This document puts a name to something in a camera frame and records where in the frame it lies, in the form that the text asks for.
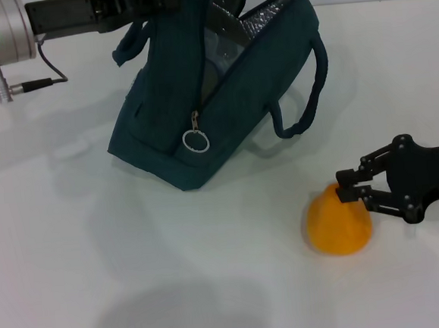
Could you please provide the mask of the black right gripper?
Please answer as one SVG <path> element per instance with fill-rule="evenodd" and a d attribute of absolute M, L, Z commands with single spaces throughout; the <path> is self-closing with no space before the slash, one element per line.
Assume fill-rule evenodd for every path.
<path fill-rule="evenodd" d="M 390 192 L 356 184 L 385 173 Z M 420 146 L 409 135 L 360 158 L 358 167 L 336 172 L 340 201 L 362 201 L 366 210 L 401 217 L 409 224 L 425 219 L 426 209 L 439 200 L 439 147 Z"/>

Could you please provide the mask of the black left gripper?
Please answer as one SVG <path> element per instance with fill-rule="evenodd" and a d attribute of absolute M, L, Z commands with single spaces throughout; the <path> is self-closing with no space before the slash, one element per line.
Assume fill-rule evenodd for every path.
<path fill-rule="evenodd" d="M 108 33 L 110 23 L 122 10 L 125 24 L 147 21 L 178 11 L 180 0 L 42 0 L 24 7 L 33 34 L 50 38 Z"/>

